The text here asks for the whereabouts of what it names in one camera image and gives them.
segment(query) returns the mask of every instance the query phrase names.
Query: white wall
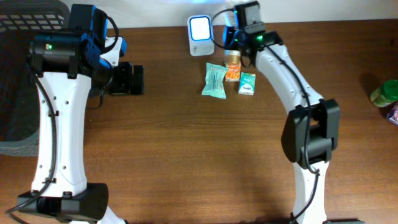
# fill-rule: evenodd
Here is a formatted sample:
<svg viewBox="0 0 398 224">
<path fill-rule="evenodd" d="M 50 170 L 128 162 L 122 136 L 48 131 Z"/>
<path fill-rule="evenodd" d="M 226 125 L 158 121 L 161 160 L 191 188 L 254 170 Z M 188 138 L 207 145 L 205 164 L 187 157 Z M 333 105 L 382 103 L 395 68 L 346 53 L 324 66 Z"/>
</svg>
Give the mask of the white wall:
<svg viewBox="0 0 398 224">
<path fill-rule="evenodd" d="M 185 26 L 189 16 L 213 15 L 230 0 L 62 0 L 94 4 L 119 27 Z M 398 0 L 259 0 L 264 22 L 398 18 Z"/>
</svg>

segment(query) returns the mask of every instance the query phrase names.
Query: wooden tabletop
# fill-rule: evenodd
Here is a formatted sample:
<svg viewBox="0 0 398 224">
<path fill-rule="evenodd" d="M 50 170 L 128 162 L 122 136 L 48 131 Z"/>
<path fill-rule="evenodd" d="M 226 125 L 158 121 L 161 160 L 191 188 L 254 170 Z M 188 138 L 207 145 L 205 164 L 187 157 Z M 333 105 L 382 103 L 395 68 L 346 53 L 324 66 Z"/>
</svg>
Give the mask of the wooden tabletop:
<svg viewBox="0 0 398 224">
<path fill-rule="evenodd" d="M 368 96 L 398 77 L 398 20 L 267 28 L 279 32 L 311 86 L 341 106 L 339 146 L 326 176 L 328 218 L 395 223 L 398 127 Z M 122 61 L 145 67 L 145 95 L 106 96 L 85 118 L 86 176 L 107 183 L 110 207 L 130 223 L 288 218 L 295 185 L 280 144 L 286 114 L 267 79 L 246 70 L 257 74 L 254 96 L 237 94 L 237 83 L 224 84 L 226 100 L 201 96 L 206 63 L 221 64 L 221 50 L 192 57 L 186 27 L 123 29 L 121 35 L 128 44 Z M 36 163 L 0 156 L 1 211 L 30 190 Z M 2 213 L 0 223 L 12 221 Z"/>
</svg>

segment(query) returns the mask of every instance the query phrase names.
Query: small green box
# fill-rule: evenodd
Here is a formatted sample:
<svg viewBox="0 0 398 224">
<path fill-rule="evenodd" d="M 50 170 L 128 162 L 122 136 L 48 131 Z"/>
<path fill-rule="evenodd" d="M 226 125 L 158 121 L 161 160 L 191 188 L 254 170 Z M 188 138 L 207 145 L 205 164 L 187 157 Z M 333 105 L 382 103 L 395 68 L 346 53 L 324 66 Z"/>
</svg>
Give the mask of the small green box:
<svg viewBox="0 0 398 224">
<path fill-rule="evenodd" d="M 241 83 L 239 84 L 239 94 L 254 95 L 256 86 L 256 75 L 242 72 Z"/>
</svg>

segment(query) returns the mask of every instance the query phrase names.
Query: green jar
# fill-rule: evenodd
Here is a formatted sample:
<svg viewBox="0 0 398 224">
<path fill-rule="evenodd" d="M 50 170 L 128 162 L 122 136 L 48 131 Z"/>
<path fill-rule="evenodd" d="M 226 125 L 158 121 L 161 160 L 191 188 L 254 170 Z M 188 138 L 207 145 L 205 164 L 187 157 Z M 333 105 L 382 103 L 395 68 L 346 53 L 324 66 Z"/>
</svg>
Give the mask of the green jar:
<svg viewBox="0 0 398 224">
<path fill-rule="evenodd" d="M 388 80 L 371 94 L 372 103 L 380 108 L 398 100 L 398 81 Z"/>
</svg>

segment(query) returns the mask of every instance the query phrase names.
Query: teal packet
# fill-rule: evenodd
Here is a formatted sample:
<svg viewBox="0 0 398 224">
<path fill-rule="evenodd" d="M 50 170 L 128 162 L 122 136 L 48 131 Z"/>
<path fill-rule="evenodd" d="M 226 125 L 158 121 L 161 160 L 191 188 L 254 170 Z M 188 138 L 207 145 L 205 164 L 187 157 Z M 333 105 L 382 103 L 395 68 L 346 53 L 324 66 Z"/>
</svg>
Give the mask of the teal packet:
<svg viewBox="0 0 398 224">
<path fill-rule="evenodd" d="M 239 94 L 254 95 L 256 87 L 256 75 L 242 72 L 241 83 L 239 84 Z"/>
<path fill-rule="evenodd" d="M 221 65 L 206 64 L 206 86 L 202 91 L 203 96 L 212 96 L 226 99 L 223 80 L 228 69 Z"/>
</svg>

